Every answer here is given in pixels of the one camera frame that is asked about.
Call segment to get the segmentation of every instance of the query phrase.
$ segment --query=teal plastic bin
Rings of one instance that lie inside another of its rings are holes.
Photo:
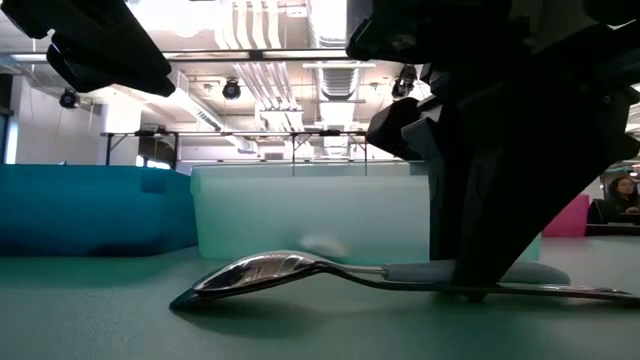
[[[192,171],[191,191],[206,258],[289,249],[348,264],[429,259],[421,163],[203,166]],[[523,259],[536,259],[538,246]]]
[[[188,176],[104,166],[0,166],[0,255],[146,256],[197,243]]]

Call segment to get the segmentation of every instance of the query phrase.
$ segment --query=white ceiling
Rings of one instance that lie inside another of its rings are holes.
[[[304,1],[279,1],[279,7],[304,5]],[[307,18],[288,17],[283,11],[280,14],[280,39],[285,48],[308,48],[309,30]],[[181,51],[194,49],[218,49],[214,39],[213,30],[203,30],[192,38],[182,38],[171,31],[149,31],[149,35],[158,47],[163,51]],[[49,45],[48,39],[35,41],[36,51],[46,51]],[[34,41],[28,39],[2,14],[0,15],[0,52],[30,52],[34,50]],[[242,96],[234,101],[225,100],[222,96],[222,87],[228,77],[238,77],[229,63],[189,63],[173,64],[174,70],[182,71],[191,81],[190,92],[200,98],[215,112],[232,118],[239,115],[252,115],[255,108],[255,99],[245,88]],[[289,62],[286,64],[289,77],[304,111],[303,122],[312,124],[318,119],[317,91],[313,72],[303,69],[301,63]],[[358,89],[357,99],[362,103],[356,105],[355,120],[368,122],[369,119],[381,108],[391,104],[391,86],[401,65],[387,62],[377,62],[375,68],[362,69],[363,76]],[[34,85],[47,87],[49,92],[59,92],[66,83],[57,76],[55,71],[47,65],[35,67],[23,66],[20,68],[5,69],[5,71],[30,72],[29,76],[35,77]],[[211,86],[211,90],[205,90],[205,85]],[[412,94],[422,98],[429,95],[428,86],[422,84]],[[162,122],[165,124],[193,122],[189,113],[180,109],[177,104],[163,101],[157,97],[146,100],[150,109],[145,113],[153,116],[145,116],[147,122]]]

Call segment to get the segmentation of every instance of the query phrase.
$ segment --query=person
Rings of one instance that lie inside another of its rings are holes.
[[[619,214],[640,214],[636,183],[628,176],[619,177],[609,184],[609,202]]]

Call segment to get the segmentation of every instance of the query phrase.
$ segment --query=table surface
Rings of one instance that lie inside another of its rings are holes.
[[[640,238],[545,241],[576,284],[640,294]],[[631,359],[640,309],[531,297],[483,304],[318,275],[219,301],[169,302],[221,263],[196,249],[142,259],[0,260],[0,358]]]

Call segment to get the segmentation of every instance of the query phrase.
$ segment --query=duct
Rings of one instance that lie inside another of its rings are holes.
[[[238,42],[240,42],[240,47],[243,49],[252,49],[253,45],[249,41],[249,37],[247,36],[247,3],[245,0],[240,0],[237,2],[238,4],[238,26],[236,30],[236,36],[238,37]],[[273,92],[273,88],[271,88],[271,84],[269,84],[269,79],[264,75],[264,71],[260,63],[252,63],[248,65],[249,71],[252,72],[253,77],[258,81],[260,88],[263,91],[263,94],[266,95],[267,100],[271,103],[272,109],[279,109],[280,104],[278,103],[278,97]]]
[[[346,47],[346,0],[308,0],[307,7],[313,46]],[[360,72],[360,69],[317,69],[319,93],[327,100],[351,99],[358,87]]]
[[[307,0],[309,28],[316,48],[344,48],[347,46],[347,0]],[[354,97],[361,76],[360,69],[319,68],[316,70],[322,121],[331,128],[346,129],[353,121],[355,104],[332,103]],[[327,154],[340,156],[345,150],[336,149],[334,140],[325,138]]]
[[[237,50],[240,46],[238,46],[238,43],[235,40],[233,29],[233,4],[230,0],[220,1],[218,4],[220,6],[218,13],[222,16],[217,19],[217,23],[219,25],[216,28],[216,43],[221,49],[231,48]],[[256,99],[261,109],[273,108],[274,104],[264,96],[262,90],[259,88],[258,81],[252,76],[247,64],[233,64],[233,69],[238,73],[238,76],[244,80],[247,88]]]
[[[205,104],[201,103],[200,100],[192,98],[189,95],[188,91],[189,80],[184,74],[178,72],[176,91],[171,95],[170,98],[173,98],[175,101],[177,101],[181,108],[188,111],[195,118],[209,124],[215,131],[234,131],[233,129],[229,128],[225,129],[223,122],[220,121],[220,116],[213,110],[209,109]],[[225,136],[225,139],[235,145],[239,151],[245,153],[258,152],[258,145],[253,141],[248,141],[237,136]]]
[[[268,0],[269,4],[269,42],[271,43],[271,47],[274,49],[281,49],[282,45],[280,44],[280,36],[278,35],[279,31],[279,16],[278,13],[278,1],[277,0]],[[280,79],[284,86],[284,91],[286,92],[286,98],[289,100],[290,107],[292,109],[298,108],[298,104],[296,102],[296,96],[293,93],[293,87],[291,86],[291,81],[289,80],[289,76],[287,75],[287,66],[283,62],[279,62],[275,68],[276,76]]]
[[[262,0],[251,0],[251,4],[253,5],[253,41],[255,41],[256,46],[259,49],[266,49],[267,43],[264,40],[264,30],[262,26]],[[295,107],[292,107],[289,103],[289,99],[286,96],[286,92],[282,86],[280,76],[276,72],[276,67],[273,65],[273,63],[267,63],[266,67],[269,75],[271,75],[271,78],[276,85],[276,88],[278,89],[278,94],[280,95],[280,99],[282,101],[282,108],[295,109]]]

